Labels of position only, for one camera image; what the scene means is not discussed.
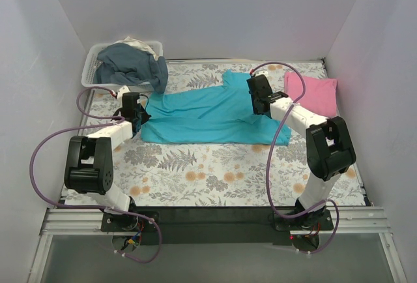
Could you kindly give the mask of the teal t shirt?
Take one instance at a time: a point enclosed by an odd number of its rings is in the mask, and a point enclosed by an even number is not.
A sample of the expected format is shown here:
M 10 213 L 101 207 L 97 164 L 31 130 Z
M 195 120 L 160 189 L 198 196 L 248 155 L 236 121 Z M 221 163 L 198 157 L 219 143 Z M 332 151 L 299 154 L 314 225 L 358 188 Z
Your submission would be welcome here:
M 173 94 L 153 94 L 151 118 L 140 131 L 144 142 L 159 144 L 241 143 L 288 145 L 291 129 L 253 113 L 249 74 L 223 73 L 222 85 Z

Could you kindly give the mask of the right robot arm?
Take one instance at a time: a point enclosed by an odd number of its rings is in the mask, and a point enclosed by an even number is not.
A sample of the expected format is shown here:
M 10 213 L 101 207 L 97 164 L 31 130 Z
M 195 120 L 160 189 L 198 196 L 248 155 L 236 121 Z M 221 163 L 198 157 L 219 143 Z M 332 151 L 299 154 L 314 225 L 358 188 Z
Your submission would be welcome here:
M 300 100 L 306 94 L 306 84 L 301 94 L 292 99 L 284 92 L 272 91 L 265 75 L 251 75 L 247 80 L 253 112 L 267 115 L 280 122 L 272 139 L 266 165 L 266 193 L 273 212 L 281 219 L 295 220 L 302 229 L 309 229 L 319 220 L 336 181 L 356 162 L 356 153 L 345 120 L 339 116 L 327 118 L 301 106 Z M 305 138 L 306 159 L 310 174 L 306 187 L 296 200 L 293 211 L 280 213 L 270 193 L 270 163 L 276 140 L 287 125 Z

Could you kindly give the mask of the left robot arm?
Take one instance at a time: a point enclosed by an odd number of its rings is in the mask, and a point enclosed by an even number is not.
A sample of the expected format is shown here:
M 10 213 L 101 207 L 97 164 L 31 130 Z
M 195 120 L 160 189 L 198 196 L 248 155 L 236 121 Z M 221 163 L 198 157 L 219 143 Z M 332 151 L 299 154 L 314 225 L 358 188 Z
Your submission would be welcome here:
M 105 209 L 117 213 L 116 223 L 126 231 L 138 225 L 139 216 L 130 209 L 130 196 L 113 182 L 113 151 L 131 140 L 150 119 L 140 103 L 142 96 L 119 91 L 121 107 L 116 114 L 124 121 L 70 139 L 64 176 L 67 189 L 86 194 Z

